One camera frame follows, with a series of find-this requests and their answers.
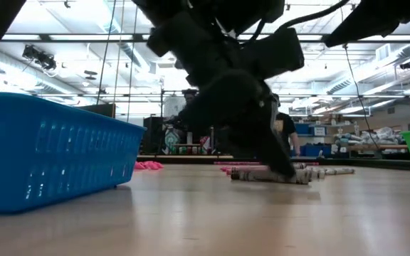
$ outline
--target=rolled paper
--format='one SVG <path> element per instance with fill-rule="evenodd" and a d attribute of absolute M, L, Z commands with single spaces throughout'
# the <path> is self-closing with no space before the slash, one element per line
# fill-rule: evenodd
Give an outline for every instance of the rolled paper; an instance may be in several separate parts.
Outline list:
<path fill-rule="evenodd" d="M 335 169 L 327 169 L 325 171 L 325 174 L 327 174 L 327 175 L 336 175 L 336 170 Z"/>
<path fill-rule="evenodd" d="M 336 175 L 355 174 L 355 169 L 352 169 L 352 168 L 339 168 L 339 169 L 335 169 L 335 171 L 336 171 Z"/>
<path fill-rule="evenodd" d="M 284 175 L 273 171 L 241 171 L 236 168 L 232 168 L 231 179 L 234 181 L 265 181 L 308 185 L 311 180 L 311 171 L 297 170 L 294 177 L 291 179 L 286 179 Z"/>
<path fill-rule="evenodd" d="M 319 178 L 320 178 L 320 179 L 325 178 L 325 171 L 323 171 L 323 170 L 320 170 L 320 171 L 319 171 Z"/>

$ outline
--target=blue bin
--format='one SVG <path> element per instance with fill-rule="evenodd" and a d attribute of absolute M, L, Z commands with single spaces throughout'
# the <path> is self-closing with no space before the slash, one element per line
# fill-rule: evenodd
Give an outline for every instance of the blue bin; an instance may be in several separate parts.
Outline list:
<path fill-rule="evenodd" d="M 310 134 L 309 124 L 295 124 L 295 129 L 297 130 L 297 134 Z"/>
<path fill-rule="evenodd" d="M 128 182 L 143 133 L 92 112 L 0 93 L 0 212 Z"/>

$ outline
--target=basket slot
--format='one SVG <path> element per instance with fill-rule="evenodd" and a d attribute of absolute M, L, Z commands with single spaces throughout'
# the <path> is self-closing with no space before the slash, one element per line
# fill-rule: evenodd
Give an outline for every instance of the basket slot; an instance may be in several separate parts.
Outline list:
<path fill-rule="evenodd" d="M 85 135 L 83 136 L 83 143 L 82 143 L 82 149 L 80 151 L 80 153 L 84 154 L 86 153 L 86 148 L 90 143 L 90 130 L 86 129 L 85 130 Z"/>
<path fill-rule="evenodd" d="M 41 123 L 39 127 L 39 132 L 37 135 L 37 142 L 36 142 L 36 152 L 41 153 L 45 150 L 47 145 L 47 124 L 45 122 Z"/>
<path fill-rule="evenodd" d="M 103 151 L 107 151 L 107 148 L 106 148 L 106 146 L 107 146 L 107 136 L 108 136 L 107 132 L 104 132 L 104 134 L 102 135 L 102 143 L 101 143 L 100 148 Z"/>
<path fill-rule="evenodd" d="M 52 124 L 50 130 L 48 131 L 47 138 L 47 152 L 51 153 L 54 151 L 55 145 L 57 145 L 60 135 L 60 129 L 57 124 Z"/>
<path fill-rule="evenodd" d="M 46 190 L 46 179 L 47 179 L 47 168 L 44 168 L 41 172 L 41 176 L 39 178 L 39 185 L 38 185 L 38 193 L 37 193 L 37 197 L 38 198 L 42 198 L 45 197 L 45 190 Z"/>
<path fill-rule="evenodd" d="M 103 146 L 103 133 L 101 131 L 98 132 L 98 137 L 96 138 L 96 150 L 100 151 Z"/>
<path fill-rule="evenodd" d="M 68 141 L 67 141 L 67 145 L 65 148 L 66 152 L 71 152 L 73 150 L 76 138 L 77 138 L 77 134 L 75 132 L 74 126 L 72 126 L 69 130 Z"/>
<path fill-rule="evenodd" d="M 82 128 L 79 128 L 77 131 L 77 137 L 75 138 L 74 153 L 76 154 L 80 153 L 80 146 L 82 145 L 84 138 L 85 138 L 85 131 Z"/>
<path fill-rule="evenodd" d="M 92 152 L 95 149 L 95 142 L 96 142 L 96 131 L 92 131 L 90 133 L 90 141 L 89 141 L 89 146 L 88 146 L 88 151 Z"/>
<path fill-rule="evenodd" d="M 69 135 L 69 130 L 68 130 L 67 126 L 64 124 L 61 127 L 61 130 L 60 130 L 60 135 L 59 135 L 59 140 L 58 140 L 58 147 L 56 149 L 56 151 L 58 153 L 66 151 L 66 149 L 68 147 L 68 139 L 69 139 L 68 135 Z"/>

